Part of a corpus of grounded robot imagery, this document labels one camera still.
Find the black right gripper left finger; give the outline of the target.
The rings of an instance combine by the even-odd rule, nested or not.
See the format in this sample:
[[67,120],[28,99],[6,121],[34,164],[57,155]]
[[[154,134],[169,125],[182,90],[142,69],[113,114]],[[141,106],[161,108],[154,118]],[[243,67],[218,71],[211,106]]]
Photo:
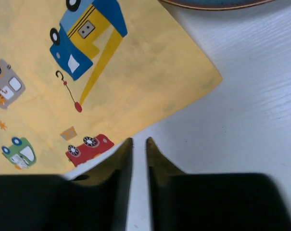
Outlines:
[[0,231],[124,231],[133,140],[67,180],[59,175],[0,175]]

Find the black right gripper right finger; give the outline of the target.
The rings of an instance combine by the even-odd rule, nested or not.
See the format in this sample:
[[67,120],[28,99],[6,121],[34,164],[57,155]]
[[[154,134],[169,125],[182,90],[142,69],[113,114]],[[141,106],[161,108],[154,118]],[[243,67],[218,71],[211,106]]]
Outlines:
[[291,231],[274,181],[262,173],[189,174],[146,140],[154,231]]

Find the teal round plate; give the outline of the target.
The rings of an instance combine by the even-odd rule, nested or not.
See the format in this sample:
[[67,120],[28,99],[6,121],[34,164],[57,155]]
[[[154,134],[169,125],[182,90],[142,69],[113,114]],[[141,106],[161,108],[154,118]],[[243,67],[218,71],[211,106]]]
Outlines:
[[199,11],[228,11],[266,4],[272,0],[162,0],[161,2]]

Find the yellow cartoon print cloth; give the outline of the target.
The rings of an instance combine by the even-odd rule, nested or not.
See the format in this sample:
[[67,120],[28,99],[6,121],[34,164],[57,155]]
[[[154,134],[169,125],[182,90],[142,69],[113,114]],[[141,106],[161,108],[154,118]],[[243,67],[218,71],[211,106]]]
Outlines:
[[0,174],[70,171],[221,81],[156,0],[0,0]]

